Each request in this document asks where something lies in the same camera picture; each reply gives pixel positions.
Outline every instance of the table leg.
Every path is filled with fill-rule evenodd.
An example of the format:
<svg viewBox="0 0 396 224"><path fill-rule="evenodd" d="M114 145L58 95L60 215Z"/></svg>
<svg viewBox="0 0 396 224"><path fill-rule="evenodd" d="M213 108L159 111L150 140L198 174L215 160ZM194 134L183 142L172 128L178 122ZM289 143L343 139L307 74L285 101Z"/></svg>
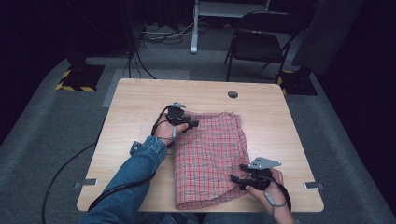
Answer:
<svg viewBox="0 0 396 224"><path fill-rule="evenodd" d="M198 50L198 12L199 0L195 0L194 6L194 29L192 31L191 49L190 52L195 54Z"/></svg>

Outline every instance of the denim sleeve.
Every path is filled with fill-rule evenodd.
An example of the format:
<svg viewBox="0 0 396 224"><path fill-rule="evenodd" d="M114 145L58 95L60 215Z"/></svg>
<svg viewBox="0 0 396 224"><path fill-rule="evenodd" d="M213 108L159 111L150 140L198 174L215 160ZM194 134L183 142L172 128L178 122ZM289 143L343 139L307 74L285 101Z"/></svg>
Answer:
<svg viewBox="0 0 396 224"><path fill-rule="evenodd" d="M163 141L149 136L145 143L117 171L106 190L136 182L154 173L166 156ZM149 191L149 183L122 189L105 197L79 223L133 223L137 209Z"/></svg>

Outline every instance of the white stand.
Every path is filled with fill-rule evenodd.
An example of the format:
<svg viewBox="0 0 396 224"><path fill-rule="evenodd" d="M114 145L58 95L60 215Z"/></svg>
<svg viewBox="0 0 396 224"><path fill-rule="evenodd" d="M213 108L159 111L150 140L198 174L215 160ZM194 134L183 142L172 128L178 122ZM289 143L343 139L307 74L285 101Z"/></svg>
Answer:
<svg viewBox="0 0 396 224"><path fill-rule="evenodd" d="M198 17L235 17L241 18L252 11L268 10L270 0L265 0L263 5L238 4L238 3L219 3L219 2L200 2L195 0L194 6L194 29L192 31L191 50L195 54L198 50Z"/></svg>

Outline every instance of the metal bracket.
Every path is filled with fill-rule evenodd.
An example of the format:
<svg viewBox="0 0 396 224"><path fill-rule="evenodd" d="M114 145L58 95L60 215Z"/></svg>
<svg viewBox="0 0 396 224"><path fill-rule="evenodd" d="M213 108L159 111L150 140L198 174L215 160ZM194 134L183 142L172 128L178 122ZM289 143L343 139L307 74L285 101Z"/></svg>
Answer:
<svg viewBox="0 0 396 224"><path fill-rule="evenodd" d="M178 107L178 108L185 108L186 106L179 104L178 102L173 102L172 104L170 104L169 106L172 107Z"/></svg>
<svg viewBox="0 0 396 224"><path fill-rule="evenodd" d="M253 170L263 170L280 165L282 165L282 162L280 161L271 161L263 157L258 157L251 164L248 165L248 168Z"/></svg>

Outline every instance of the wooden table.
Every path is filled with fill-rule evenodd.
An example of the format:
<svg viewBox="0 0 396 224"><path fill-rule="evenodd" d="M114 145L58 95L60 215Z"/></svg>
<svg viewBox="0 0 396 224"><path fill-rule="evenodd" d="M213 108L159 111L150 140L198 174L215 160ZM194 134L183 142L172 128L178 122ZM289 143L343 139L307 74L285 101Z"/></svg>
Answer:
<svg viewBox="0 0 396 224"><path fill-rule="evenodd" d="M238 92L232 99L229 91ZM143 143L160 112L173 102L185 110L234 112L241 115L250 161L256 157L281 161L294 212L320 212L323 202L317 189L304 189L315 181L296 132L284 95L275 84L232 83L185 80L122 79L116 89L92 158L87 179L97 185L83 186L78 209L88 210L120 166L130 157L133 141ZM140 211L176 212L174 158L166 156L151 181ZM250 195L194 212L263 211Z"/></svg>

